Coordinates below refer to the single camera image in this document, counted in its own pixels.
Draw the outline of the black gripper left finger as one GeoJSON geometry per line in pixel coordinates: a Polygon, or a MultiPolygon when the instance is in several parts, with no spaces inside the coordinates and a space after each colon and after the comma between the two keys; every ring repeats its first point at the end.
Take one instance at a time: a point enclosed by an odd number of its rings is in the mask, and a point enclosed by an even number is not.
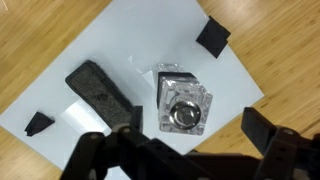
{"type": "Polygon", "coordinates": [[[143,107],[135,106],[131,117],[130,125],[139,130],[143,131],[143,107]]]}

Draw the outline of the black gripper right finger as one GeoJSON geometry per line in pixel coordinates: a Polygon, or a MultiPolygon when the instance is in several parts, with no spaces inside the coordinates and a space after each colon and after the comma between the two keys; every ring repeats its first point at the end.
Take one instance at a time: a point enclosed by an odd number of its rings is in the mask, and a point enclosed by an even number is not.
{"type": "Polygon", "coordinates": [[[245,107],[241,129],[256,149],[263,154],[277,128],[253,107],[245,107]]]}

